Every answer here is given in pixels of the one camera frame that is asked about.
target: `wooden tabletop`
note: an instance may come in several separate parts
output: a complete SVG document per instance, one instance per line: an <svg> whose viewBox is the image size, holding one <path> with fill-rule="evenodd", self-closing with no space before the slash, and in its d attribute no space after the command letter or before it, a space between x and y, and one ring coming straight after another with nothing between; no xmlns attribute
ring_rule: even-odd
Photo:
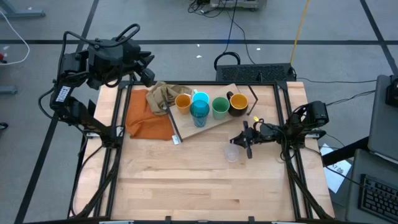
<svg viewBox="0 0 398 224"><path fill-rule="evenodd" d="M211 91L220 86L189 86ZM303 83L288 83L292 108L307 102ZM134 86L133 90L144 86ZM253 86L259 101L250 116L242 116L184 140L172 141L130 139L124 136L118 182L113 202L115 220L227 220L293 221L294 213L285 164L279 158L281 147L272 142L252 147L253 158L247 159L240 149L239 161L230 163L223 149L229 139L243 130L243 121L252 126L253 116L266 123L279 124L271 86ZM254 102L249 88L238 86ZM111 124L117 88L101 87L95 118ZM123 109L126 91L122 95ZM280 91L284 119L287 117ZM101 145L99 138L90 139L85 158ZM307 139L306 146L318 150L317 141ZM79 212L98 188L105 149L90 159L78 184L75 210ZM333 207L317 153L302 149L302 160L309 191L325 211L334 217ZM301 216L305 217L302 194L297 188ZM108 192L104 194L101 213Z"/></svg>

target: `orange cloth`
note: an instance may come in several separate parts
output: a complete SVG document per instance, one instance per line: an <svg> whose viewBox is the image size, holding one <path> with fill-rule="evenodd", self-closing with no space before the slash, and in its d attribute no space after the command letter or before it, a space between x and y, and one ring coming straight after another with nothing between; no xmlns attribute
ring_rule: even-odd
<svg viewBox="0 0 398 224"><path fill-rule="evenodd" d="M130 138L171 140L174 134L167 114L156 116L146 100L148 90L132 90L126 117Z"/></svg>

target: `black mug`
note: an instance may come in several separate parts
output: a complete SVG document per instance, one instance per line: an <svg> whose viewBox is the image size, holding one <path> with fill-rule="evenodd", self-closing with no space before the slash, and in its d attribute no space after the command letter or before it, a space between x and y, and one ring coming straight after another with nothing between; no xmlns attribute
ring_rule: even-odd
<svg viewBox="0 0 398 224"><path fill-rule="evenodd" d="M229 91L226 94L227 99L229 100L229 107L228 113L231 116L238 117L242 116L248 110L249 101L245 95L242 93L236 93Z"/></svg>

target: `white paper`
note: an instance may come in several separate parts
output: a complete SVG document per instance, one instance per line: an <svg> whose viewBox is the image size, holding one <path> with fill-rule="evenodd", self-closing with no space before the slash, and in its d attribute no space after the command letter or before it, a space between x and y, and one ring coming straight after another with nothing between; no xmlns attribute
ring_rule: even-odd
<svg viewBox="0 0 398 224"><path fill-rule="evenodd" d="M322 155L326 155L329 152L333 152L333 149L329 148L327 144L324 144L320 151ZM336 164L328 166L328 168L346 176L349 169L351 168L351 164L347 161L340 161L337 162ZM335 194L337 194L338 189L340 188L341 184L344 181L344 177L328 170L326 167L324 167L323 170L325 171L326 181L328 182L328 188L331 191L333 191Z"/></svg>

